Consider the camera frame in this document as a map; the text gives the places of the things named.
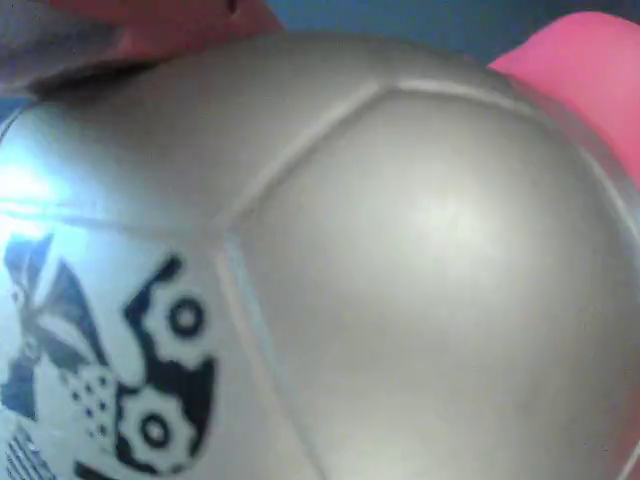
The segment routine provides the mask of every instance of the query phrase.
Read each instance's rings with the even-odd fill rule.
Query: ball panel
[[[602,478],[637,283],[563,141],[391,93],[244,218],[287,391],[336,478]]]

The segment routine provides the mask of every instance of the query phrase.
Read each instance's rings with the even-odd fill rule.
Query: printed design
[[[56,480],[49,465],[40,456],[40,450],[29,433],[18,426],[7,445],[7,476],[11,480],[42,479]]]
[[[41,421],[34,372],[46,356],[68,391],[69,408],[103,454],[147,474],[184,471],[201,450],[213,413],[216,359],[207,344],[206,309],[181,288],[183,260],[170,256],[113,319],[128,325],[144,353],[146,381],[134,388],[109,365],[80,279],[64,260],[51,265],[52,241],[51,235],[12,237],[5,250],[22,345],[0,386],[0,401]],[[109,478],[80,463],[76,474]]]

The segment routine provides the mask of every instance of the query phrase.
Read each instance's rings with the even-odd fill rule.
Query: pink object
[[[640,26],[602,13],[569,15],[491,67],[580,115],[640,186]]]

